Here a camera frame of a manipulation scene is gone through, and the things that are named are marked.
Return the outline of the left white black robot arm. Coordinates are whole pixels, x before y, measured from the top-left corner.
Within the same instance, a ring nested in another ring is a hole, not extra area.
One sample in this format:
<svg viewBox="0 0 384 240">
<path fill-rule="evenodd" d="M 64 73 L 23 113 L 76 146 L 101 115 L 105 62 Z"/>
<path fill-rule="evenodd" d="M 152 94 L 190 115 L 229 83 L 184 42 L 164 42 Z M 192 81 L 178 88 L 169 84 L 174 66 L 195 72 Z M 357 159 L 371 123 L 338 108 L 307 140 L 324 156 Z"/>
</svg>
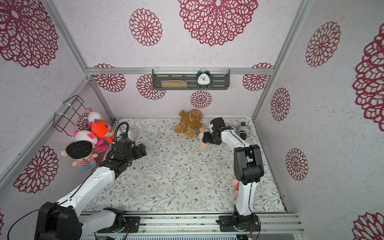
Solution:
<svg viewBox="0 0 384 240">
<path fill-rule="evenodd" d="M 36 240 L 79 240 L 100 230 L 119 232 L 127 227 L 122 211 L 106 208 L 81 217 L 88 203 L 107 185 L 114 182 L 134 160 L 146 156 L 144 144 L 136 144 L 125 132 L 113 143 L 106 159 L 76 189 L 55 203 L 47 202 L 39 209 Z"/>
</svg>

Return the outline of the pink power strip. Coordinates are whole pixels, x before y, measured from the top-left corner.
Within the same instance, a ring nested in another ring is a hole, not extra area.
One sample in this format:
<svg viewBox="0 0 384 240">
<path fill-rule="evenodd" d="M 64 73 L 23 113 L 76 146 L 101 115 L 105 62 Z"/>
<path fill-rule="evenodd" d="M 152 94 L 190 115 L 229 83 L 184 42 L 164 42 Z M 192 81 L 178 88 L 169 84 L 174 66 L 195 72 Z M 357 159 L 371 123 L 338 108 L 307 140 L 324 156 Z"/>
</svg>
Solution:
<svg viewBox="0 0 384 240">
<path fill-rule="evenodd" d="M 205 128 L 204 128 L 204 127 L 199 128 L 199 135 L 198 135 L 199 141 L 200 141 L 200 143 L 201 143 L 204 147 L 207 147 L 208 144 L 205 143 L 205 142 L 203 141 L 204 133 L 205 133 Z"/>
</svg>

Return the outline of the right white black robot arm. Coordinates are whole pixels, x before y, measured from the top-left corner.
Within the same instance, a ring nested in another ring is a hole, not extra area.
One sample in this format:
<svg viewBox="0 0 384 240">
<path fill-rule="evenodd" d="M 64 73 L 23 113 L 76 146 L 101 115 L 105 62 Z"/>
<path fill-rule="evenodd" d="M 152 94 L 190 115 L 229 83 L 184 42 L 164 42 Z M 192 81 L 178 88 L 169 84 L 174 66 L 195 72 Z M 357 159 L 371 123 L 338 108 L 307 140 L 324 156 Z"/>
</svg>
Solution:
<svg viewBox="0 0 384 240">
<path fill-rule="evenodd" d="M 203 135 L 203 142 L 213 145 L 226 144 L 234 151 L 234 173 L 239 183 L 239 195 L 231 220 L 232 226 L 243 229 L 247 225 L 259 224 L 253 203 L 258 183 L 264 176 L 261 148 L 241 138 L 223 118 L 210 122 L 210 131 Z"/>
</svg>

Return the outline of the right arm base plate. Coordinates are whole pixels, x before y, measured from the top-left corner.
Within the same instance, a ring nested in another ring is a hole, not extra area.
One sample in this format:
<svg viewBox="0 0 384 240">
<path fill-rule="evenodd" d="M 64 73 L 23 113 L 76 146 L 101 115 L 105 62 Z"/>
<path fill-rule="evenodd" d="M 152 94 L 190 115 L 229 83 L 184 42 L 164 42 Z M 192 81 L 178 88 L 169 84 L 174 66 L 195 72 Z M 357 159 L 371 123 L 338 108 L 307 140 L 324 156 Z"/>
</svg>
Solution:
<svg viewBox="0 0 384 240">
<path fill-rule="evenodd" d="M 221 232 L 258 232 L 261 230 L 261 223 L 256 214 L 248 216 L 219 216 L 216 222 Z"/>
</svg>

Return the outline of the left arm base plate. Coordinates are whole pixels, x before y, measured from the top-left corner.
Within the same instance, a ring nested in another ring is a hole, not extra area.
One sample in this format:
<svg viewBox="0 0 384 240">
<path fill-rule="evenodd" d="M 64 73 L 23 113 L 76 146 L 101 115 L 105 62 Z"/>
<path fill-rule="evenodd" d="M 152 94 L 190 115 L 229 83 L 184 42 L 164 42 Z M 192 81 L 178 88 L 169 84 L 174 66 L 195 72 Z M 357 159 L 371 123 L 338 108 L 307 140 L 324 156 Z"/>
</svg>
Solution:
<svg viewBox="0 0 384 240">
<path fill-rule="evenodd" d="M 140 217 L 128 216 L 118 219 L 111 227 L 97 231 L 98 234 L 137 233 L 140 226 Z"/>
</svg>

